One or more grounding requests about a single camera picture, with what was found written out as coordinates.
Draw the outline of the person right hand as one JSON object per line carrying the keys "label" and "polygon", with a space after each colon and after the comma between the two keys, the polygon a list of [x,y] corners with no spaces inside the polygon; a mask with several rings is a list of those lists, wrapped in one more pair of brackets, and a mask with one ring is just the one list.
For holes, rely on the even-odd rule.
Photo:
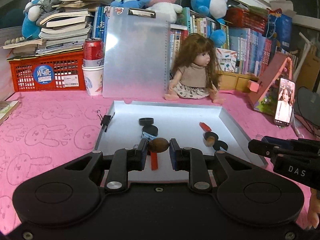
{"label": "person right hand", "polygon": [[309,209],[307,214],[308,227],[317,228],[319,225],[319,214],[320,214],[320,201],[318,199],[318,193],[316,189],[310,189],[311,196],[309,202]]}

